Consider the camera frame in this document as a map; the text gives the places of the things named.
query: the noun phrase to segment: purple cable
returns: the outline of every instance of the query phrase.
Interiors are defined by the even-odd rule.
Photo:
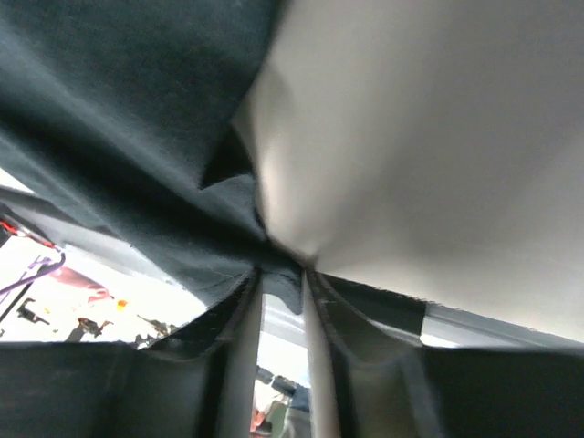
[[[53,272],[55,272],[56,270],[58,270],[60,267],[62,267],[65,264],[65,259],[66,259],[65,253],[61,253],[61,260],[59,262],[57,262],[53,265],[49,265],[47,267],[47,269],[44,269],[42,272],[40,272],[38,274],[34,274],[33,276],[23,278],[21,280],[16,281],[15,283],[13,283],[10,286],[6,286],[5,288],[0,289],[0,297],[4,294],[7,294],[11,290],[16,289],[17,287],[26,286],[29,283],[32,283],[33,281],[36,281],[39,278],[42,278],[43,276],[48,276],[49,274],[52,274]]]

